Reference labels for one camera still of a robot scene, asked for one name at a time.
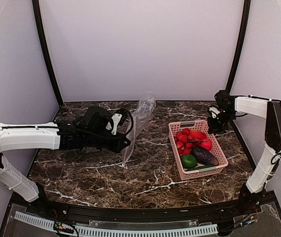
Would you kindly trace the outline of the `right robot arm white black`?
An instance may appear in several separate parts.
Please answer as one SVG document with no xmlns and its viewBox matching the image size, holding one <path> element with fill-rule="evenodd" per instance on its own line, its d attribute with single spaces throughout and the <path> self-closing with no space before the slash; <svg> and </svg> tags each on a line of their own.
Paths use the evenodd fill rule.
<svg viewBox="0 0 281 237">
<path fill-rule="evenodd" d="M 234 210 L 245 214 L 258 205 L 263 197 L 266 184 L 275 175 L 281 161 L 281 100 L 256 96 L 232 96 L 226 90 L 215 96 L 216 107 L 209 108 L 208 132 L 220 133 L 237 114 L 246 114 L 265 120 L 265 147 L 263 154 L 250 178 L 240 189 Z"/>
</svg>

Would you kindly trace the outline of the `purple eggplant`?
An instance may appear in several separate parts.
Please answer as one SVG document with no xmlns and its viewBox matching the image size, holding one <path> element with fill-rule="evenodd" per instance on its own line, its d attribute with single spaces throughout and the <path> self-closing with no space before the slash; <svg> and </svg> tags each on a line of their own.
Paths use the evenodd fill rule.
<svg viewBox="0 0 281 237">
<path fill-rule="evenodd" d="M 218 165 L 218 160 L 216 157 L 208 150 L 196 146 L 191 150 L 191 155 L 193 155 L 197 162 L 203 165 Z"/>
</svg>

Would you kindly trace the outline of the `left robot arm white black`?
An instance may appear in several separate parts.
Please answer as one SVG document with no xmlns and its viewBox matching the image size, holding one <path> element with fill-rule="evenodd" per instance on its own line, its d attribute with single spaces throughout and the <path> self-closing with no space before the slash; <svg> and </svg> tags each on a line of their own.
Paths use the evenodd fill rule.
<svg viewBox="0 0 281 237">
<path fill-rule="evenodd" d="M 117 131 L 120 124 L 113 119 L 106 119 L 93 126 L 81 121 L 23 125 L 0 123 L 0 182 L 32 203 L 41 215 L 49 215 L 52 203 L 47 201 L 43 187 L 24 176 L 3 153 L 13 150 L 73 150 L 86 147 L 120 153 L 131 143 L 127 138 L 130 130 L 125 133 Z"/>
</svg>

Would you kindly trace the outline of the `red lychee bunch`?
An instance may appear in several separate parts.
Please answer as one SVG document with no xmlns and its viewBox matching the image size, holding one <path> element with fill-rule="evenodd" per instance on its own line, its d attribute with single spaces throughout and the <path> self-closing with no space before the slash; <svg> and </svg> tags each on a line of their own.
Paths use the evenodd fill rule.
<svg viewBox="0 0 281 237">
<path fill-rule="evenodd" d="M 190 131 L 192 129 L 185 128 L 182 131 L 178 131 L 174 136 L 176 142 L 176 148 L 179 156 L 189 154 L 193 147 L 199 145 L 201 141 L 190 140 Z"/>
</svg>

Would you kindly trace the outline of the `clear zip top bag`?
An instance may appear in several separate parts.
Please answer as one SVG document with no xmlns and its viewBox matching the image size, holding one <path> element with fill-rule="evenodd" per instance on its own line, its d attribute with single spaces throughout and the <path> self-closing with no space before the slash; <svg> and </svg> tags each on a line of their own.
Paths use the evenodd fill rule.
<svg viewBox="0 0 281 237">
<path fill-rule="evenodd" d="M 130 140 L 131 144 L 126 147 L 122 152 L 122 167 L 125 167 L 127 161 L 133 154 L 135 148 L 136 138 L 140 135 L 145 128 L 150 117 L 152 116 L 156 107 L 156 99 L 153 93 L 146 93 L 144 97 L 139 101 L 138 106 L 134 112 L 132 112 L 133 125 L 129 122 L 128 129 L 131 131 L 126 136 Z"/>
</svg>

